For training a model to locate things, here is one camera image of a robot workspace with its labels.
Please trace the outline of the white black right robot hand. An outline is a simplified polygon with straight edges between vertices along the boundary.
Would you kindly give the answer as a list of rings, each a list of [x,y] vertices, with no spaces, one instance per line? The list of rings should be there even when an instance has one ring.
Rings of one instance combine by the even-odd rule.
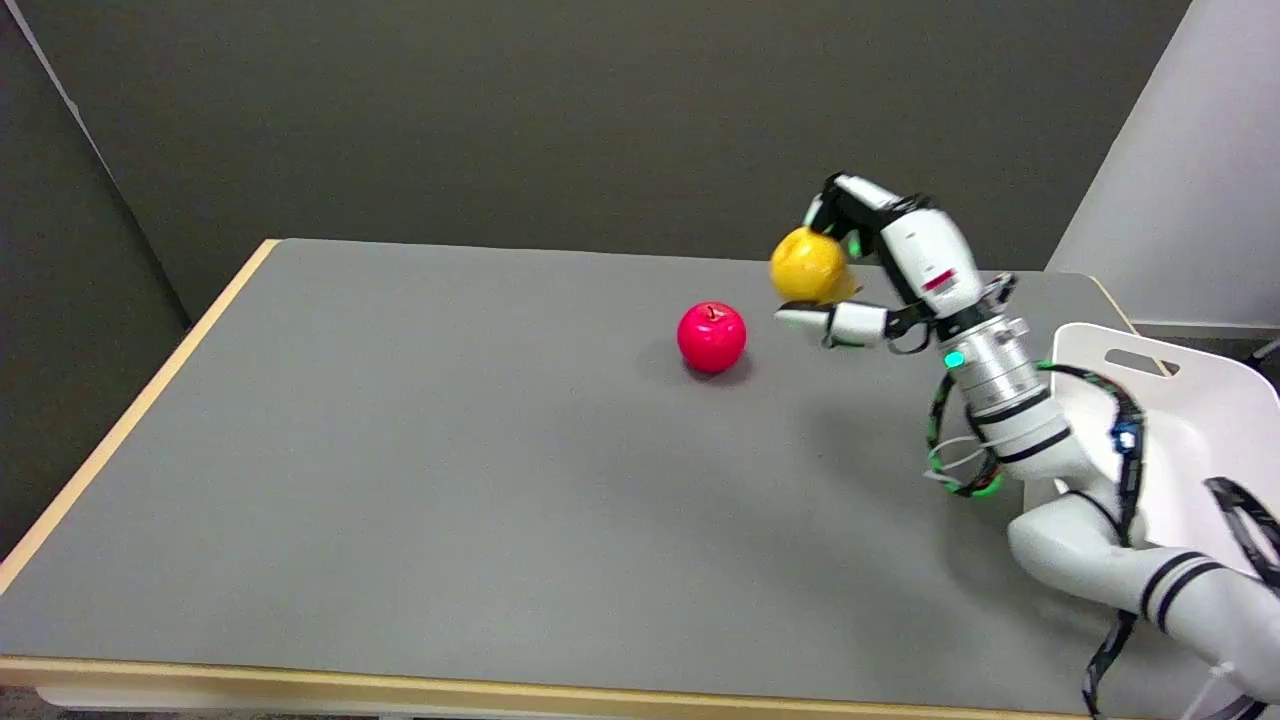
[[[900,307],[852,300],[854,258],[873,259]],[[914,355],[1004,314],[1015,279],[982,279],[963,232],[927,193],[896,195],[859,176],[836,173],[812,200],[800,227],[774,247],[771,281],[783,300],[774,319],[828,347],[883,345]]]

